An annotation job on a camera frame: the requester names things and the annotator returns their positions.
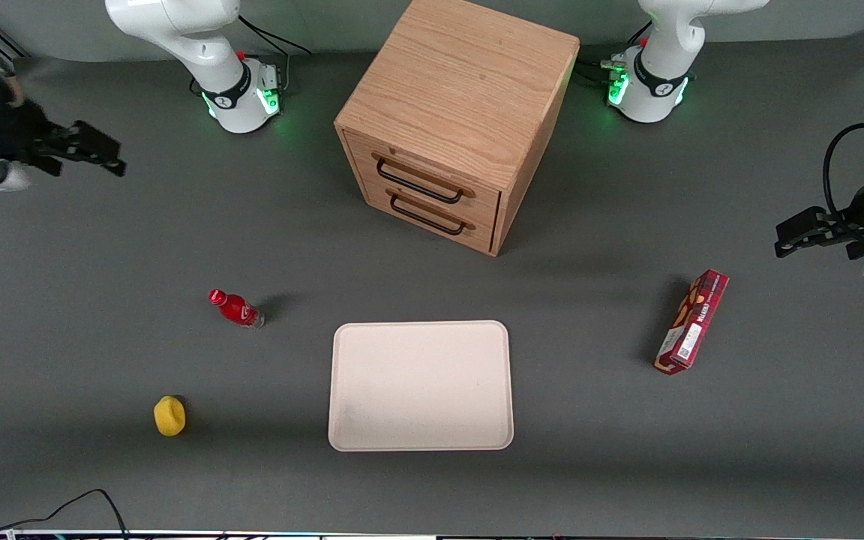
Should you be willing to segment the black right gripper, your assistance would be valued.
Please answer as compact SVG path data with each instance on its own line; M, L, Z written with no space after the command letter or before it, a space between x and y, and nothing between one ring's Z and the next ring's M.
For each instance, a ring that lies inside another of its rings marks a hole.
M72 124L70 144L68 130L50 121L37 103L25 100L14 105L0 96L1 178L28 167L58 176L65 161L76 163L81 155L102 161L100 167L123 177L127 165L119 158L120 149L117 140L86 121Z

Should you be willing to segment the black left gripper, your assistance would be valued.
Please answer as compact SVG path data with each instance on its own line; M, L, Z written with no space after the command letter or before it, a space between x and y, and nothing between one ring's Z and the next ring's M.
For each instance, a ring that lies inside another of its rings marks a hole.
M864 257L864 185L851 199L850 205L838 208L833 201L830 172L822 173L823 195L831 216L833 242L846 243L849 260ZM774 243L775 256L784 259L792 253L810 247L826 247L831 239L829 221L823 208L806 208L775 226L777 240Z

